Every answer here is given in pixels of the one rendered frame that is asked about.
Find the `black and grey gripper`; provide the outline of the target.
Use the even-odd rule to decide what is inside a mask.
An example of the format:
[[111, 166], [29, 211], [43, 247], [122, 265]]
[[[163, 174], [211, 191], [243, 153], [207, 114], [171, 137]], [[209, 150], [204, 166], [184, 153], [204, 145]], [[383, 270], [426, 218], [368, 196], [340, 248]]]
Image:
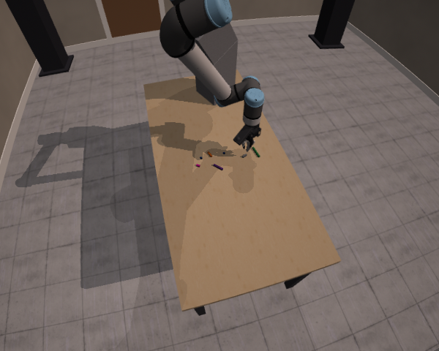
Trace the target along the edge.
[[[253, 138], [256, 137], [256, 136], [257, 137], [260, 136], [259, 132], [261, 132], [261, 128], [259, 127], [259, 125], [260, 125], [260, 123], [258, 125], [256, 125], [256, 126], [248, 126], [248, 125], [246, 125], [248, 127], [254, 127], [253, 128], [254, 130], [248, 135], [248, 137], [242, 143], [242, 147], [244, 149], [245, 148], [245, 143], [247, 142], [247, 149], [246, 149], [247, 152], [251, 149], [252, 145], [255, 143]], [[254, 137], [253, 137], [253, 135], [254, 135]]]

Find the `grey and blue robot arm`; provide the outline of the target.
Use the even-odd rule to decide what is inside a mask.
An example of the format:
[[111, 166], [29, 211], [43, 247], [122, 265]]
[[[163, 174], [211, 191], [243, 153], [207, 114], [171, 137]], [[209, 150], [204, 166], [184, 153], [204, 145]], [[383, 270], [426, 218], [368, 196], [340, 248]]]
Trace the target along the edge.
[[246, 76], [243, 82], [229, 86], [195, 43], [195, 38], [231, 22], [229, 0], [170, 1], [174, 7], [168, 10], [160, 26], [164, 51], [179, 59], [209, 89], [219, 107], [245, 100], [243, 122], [258, 125], [264, 102], [259, 80]]

